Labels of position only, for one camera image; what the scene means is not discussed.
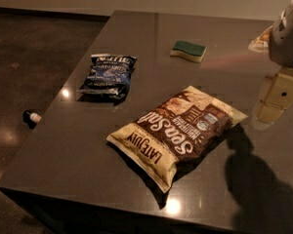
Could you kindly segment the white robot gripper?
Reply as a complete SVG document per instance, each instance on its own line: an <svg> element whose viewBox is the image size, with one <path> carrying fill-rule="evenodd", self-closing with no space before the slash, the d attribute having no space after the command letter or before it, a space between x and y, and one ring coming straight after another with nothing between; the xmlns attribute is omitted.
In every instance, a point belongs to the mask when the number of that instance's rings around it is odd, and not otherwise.
<svg viewBox="0 0 293 234"><path fill-rule="evenodd" d="M272 25L270 59L281 65L274 76L266 76L254 106L254 117L272 125L293 104L293 0Z"/></svg>

